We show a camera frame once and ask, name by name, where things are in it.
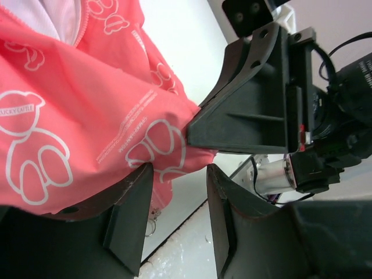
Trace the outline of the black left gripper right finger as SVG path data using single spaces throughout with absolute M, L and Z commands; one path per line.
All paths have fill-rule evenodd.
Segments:
M 207 167 L 218 278 L 370 278 L 371 202 L 270 205 Z

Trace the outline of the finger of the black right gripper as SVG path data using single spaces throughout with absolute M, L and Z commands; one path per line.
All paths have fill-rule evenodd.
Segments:
M 271 22 L 253 31 L 252 37 L 243 37 L 230 44 L 224 50 L 223 65 L 216 85 L 201 102 L 204 108 L 217 94 L 235 78 L 249 75 L 251 70 L 258 70 L 273 53 L 280 33 L 287 37 L 289 32 L 282 25 Z

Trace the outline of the pink hooded jacket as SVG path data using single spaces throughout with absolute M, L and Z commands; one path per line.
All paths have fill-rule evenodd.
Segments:
M 143 29 L 138 1 L 1 2 L 1 205 L 57 214 L 153 164 L 153 209 L 211 163 L 199 108 Z

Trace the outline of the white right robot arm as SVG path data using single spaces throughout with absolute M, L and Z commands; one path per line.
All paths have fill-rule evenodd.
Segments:
M 341 70 L 312 28 L 278 23 L 239 32 L 220 77 L 187 128 L 187 142 L 226 153 L 275 154 L 253 162 L 251 190 L 318 194 L 371 155 L 371 55 Z

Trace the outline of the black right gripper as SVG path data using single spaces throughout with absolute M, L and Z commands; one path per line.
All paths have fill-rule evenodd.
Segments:
M 288 151 L 285 88 L 301 98 L 299 149 L 291 153 L 294 189 L 318 194 L 340 182 L 340 173 L 371 156 L 371 54 L 336 71 L 311 27 L 289 37 L 289 71 L 265 66 L 240 73 L 190 122 L 190 146 L 227 153 Z

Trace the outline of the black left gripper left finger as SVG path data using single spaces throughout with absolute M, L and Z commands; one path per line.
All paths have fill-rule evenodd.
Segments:
M 57 214 L 1 207 L 1 277 L 136 277 L 152 187 L 153 166 L 145 163 Z

